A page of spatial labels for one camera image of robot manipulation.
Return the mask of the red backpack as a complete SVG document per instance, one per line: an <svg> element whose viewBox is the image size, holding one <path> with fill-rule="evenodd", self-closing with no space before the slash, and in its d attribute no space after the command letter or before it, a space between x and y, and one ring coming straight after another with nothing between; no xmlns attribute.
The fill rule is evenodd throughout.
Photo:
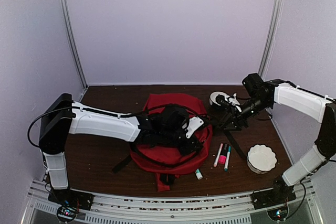
<svg viewBox="0 0 336 224"><path fill-rule="evenodd" d="M245 105L241 105L241 109L250 116ZM224 112L238 111L229 108ZM178 151L178 137L185 135L182 126L194 116L204 121L193 134L203 143L203 148L182 156ZM136 118L140 122L140 133L130 144L129 156L113 168L114 173L134 161L142 170L155 174L158 191L167 191L178 177L194 173L207 159L213 126L200 99L185 93L151 94Z"/></svg>

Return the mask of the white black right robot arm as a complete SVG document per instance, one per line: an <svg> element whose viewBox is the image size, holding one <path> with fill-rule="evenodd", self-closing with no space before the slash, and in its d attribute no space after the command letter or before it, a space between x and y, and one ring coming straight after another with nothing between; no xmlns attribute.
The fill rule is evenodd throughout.
<svg viewBox="0 0 336 224"><path fill-rule="evenodd" d="M265 81L257 73L245 77L242 87L243 99L237 91L215 91L208 104L218 112L219 130L244 163L250 149L243 149L234 134L255 129L253 120L266 113L264 120L274 127L291 164L276 176L269 192L271 202L279 204L301 180L326 172L325 165L335 157L335 99L288 80Z"/></svg>

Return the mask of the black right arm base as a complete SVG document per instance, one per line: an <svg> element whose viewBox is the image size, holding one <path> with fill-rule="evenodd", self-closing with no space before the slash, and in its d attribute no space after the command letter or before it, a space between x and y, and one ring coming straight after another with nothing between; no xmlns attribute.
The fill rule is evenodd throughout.
<svg viewBox="0 0 336 224"><path fill-rule="evenodd" d="M251 195L254 209L269 208L276 205L283 205L288 201L296 199L293 190L294 186L288 186L282 177L277 177L273 182L273 188L264 191L256 191Z"/></svg>

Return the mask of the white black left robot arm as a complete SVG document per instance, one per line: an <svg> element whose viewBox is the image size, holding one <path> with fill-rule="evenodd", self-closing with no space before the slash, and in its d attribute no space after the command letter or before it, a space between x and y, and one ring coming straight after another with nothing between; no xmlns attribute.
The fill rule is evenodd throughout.
<svg viewBox="0 0 336 224"><path fill-rule="evenodd" d="M130 159L157 174L158 188L169 187L178 175L196 171L208 155L212 128L205 107L183 93L152 94L143 111L117 113L93 108L62 94L41 119L38 146L54 194L64 205L76 197L70 190L65 145L68 135L94 135L123 140Z"/></svg>

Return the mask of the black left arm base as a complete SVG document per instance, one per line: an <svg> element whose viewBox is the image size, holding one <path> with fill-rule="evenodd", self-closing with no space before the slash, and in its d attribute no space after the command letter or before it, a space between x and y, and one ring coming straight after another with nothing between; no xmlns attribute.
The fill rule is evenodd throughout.
<svg viewBox="0 0 336 224"><path fill-rule="evenodd" d="M94 195L70 188L68 179L56 180L50 178L50 193L48 200L74 210L90 210Z"/></svg>

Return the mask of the white dark-rimmed bowl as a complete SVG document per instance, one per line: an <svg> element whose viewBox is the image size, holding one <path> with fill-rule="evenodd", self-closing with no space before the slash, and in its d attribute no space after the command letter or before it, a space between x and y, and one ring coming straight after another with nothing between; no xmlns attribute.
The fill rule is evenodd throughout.
<svg viewBox="0 0 336 224"><path fill-rule="evenodd" d="M221 91L212 92L209 96L210 106L218 111L225 111L231 108L230 103L228 102L229 95Z"/></svg>

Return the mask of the white green glue stick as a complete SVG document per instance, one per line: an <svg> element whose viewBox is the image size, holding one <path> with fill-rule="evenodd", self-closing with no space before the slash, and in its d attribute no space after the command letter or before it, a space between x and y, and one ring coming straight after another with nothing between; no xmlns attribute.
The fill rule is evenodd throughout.
<svg viewBox="0 0 336 224"><path fill-rule="evenodd" d="M197 178L198 180L200 180L200 179L203 178L203 175L202 175L202 173L200 172L199 169L197 169L197 170L195 171L195 176L196 176L196 178Z"/></svg>

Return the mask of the white pink marker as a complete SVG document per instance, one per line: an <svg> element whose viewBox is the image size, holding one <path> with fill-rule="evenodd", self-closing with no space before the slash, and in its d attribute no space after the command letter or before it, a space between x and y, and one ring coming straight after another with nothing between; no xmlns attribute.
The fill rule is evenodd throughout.
<svg viewBox="0 0 336 224"><path fill-rule="evenodd" d="M220 143L220 145L219 145L217 155L216 155L216 158L215 158L214 163L213 163L213 167L216 167L218 165L218 161L219 161L219 158L220 158L220 154L221 154L223 145L224 145L223 143Z"/></svg>

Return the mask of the black pink highlighter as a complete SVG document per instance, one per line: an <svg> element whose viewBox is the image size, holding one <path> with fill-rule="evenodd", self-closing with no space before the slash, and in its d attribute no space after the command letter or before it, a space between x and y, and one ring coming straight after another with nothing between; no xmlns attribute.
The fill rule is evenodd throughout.
<svg viewBox="0 0 336 224"><path fill-rule="evenodd" d="M221 150L221 153L220 153L220 156L219 156L219 160L218 160L219 164L225 164L226 157L227 157L227 152L228 152L228 147L229 147L229 145L227 143L225 143L223 145L223 148Z"/></svg>

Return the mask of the white teal marker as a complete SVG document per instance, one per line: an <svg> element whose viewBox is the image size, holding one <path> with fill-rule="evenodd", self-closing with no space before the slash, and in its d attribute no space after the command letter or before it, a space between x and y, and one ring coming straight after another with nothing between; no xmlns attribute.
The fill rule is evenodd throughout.
<svg viewBox="0 0 336 224"><path fill-rule="evenodd" d="M230 153L231 153L231 147L228 147L228 151L227 151L227 155L226 155L226 160L225 160L225 164L224 164L224 171L228 171L228 164L229 164L229 157L230 157Z"/></svg>

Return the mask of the white scalloped dish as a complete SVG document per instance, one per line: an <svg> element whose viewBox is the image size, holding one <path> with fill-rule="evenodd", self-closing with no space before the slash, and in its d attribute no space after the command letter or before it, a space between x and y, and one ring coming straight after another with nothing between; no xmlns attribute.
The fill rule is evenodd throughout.
<svg viewBox="0 0 336 224"><path fill-rule="evenodd" d="M276 167L277 158L273 150L266 145L255 145L247 153L247 165L256 174L265 174Z"/></svg>

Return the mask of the aluminium front rail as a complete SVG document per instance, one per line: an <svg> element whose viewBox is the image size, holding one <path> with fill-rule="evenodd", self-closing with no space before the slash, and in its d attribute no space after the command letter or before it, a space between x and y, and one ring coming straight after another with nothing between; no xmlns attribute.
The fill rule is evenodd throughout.
<svg viewBox="0 0 336 224"><path fill-rule="evenodd" d="M296 199L286 204L255 208L250 191L180 198L131 197L92 193L89 210L81 209L71 223L277 223L285 209L285 223L325 223L312 183L295 186Z"/></svg>

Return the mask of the right aluminium frame post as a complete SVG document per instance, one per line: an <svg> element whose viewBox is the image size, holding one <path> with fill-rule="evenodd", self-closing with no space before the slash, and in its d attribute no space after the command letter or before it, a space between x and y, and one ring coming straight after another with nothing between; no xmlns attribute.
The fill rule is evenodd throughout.
<svg viewBox="0 0 336 224"><path fill-rule="evenodd" d="M283 2L284 0L274 0L271 18L270 18L270 24L268 28L267 37L266 37L266 42L265 42L261 62L260 62L259 69L258 69L258 74L262 78L266 77L266 74L268 71L268 66L270 63L270 58L271 58L272 49L273 49L273 44L275 41L275 34L276 34L276 30L277 30L277 27L280 21L280 15L282 11Z"/></svg>

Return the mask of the aluminium frame post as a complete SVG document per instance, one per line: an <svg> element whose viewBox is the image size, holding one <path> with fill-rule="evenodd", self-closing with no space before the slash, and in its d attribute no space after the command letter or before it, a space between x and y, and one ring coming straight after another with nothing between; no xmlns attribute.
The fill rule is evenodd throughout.
<svg viewBox="0 0 336 224"><path fill-rule="evenodd" d="M276 34L276 30L277 30L277 27L280 21L280 15L282 11L283 2L284 0L274 0L271 18L270 18L270 24L268 28L267 37L266 37L266 42L265 42L261 62L260 62L259 69L258 69L258 74L262 78L266 77L266 74L268 71L268 66L270 63L270 58L271 58L272 49L273 49L273 44L275 41L275 34Z"/></svg>
<svg viewBox="0 0 336 224"><path fill-rule="evenodd" d="M67 35L71 55L72 55L72 58L75 64L75 69L79 76L82 88L86 90L88 88L88 84L87 84L86 77L83 71L83 67L82 67L82 64L79 58L78 49L77 49L77 45L76 45L76 41L74 37L74 32L73 32L72 25L71 25L71 19L70 19L67 0L60 0L60 5L62 9L62 15L63 15L64 23L65 23L66 35Z"/></svg>

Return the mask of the left aluminium frame post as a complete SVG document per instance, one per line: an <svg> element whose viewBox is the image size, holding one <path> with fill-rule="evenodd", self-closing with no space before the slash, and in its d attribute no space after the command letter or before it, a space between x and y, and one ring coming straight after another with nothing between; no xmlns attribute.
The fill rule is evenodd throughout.
<svg viewBox="0 0 336 224"><path fill-rule="evenodd" d="M75 69L79 76L82 88L86 90L88 88L88 84L87 84L86 77L83 71L83 67L82 67L82 64L79 58L78 49L77 49L77 45L76 45L76 41L74 37L74 32L73 32L72 25L71 25L71 19L70 19L67 0L60 0L60 5L62 9L62 15L63 15L64 23L65 23L66 35L67 35L71 55L72 55L72 58L75 64Z"/></svg>

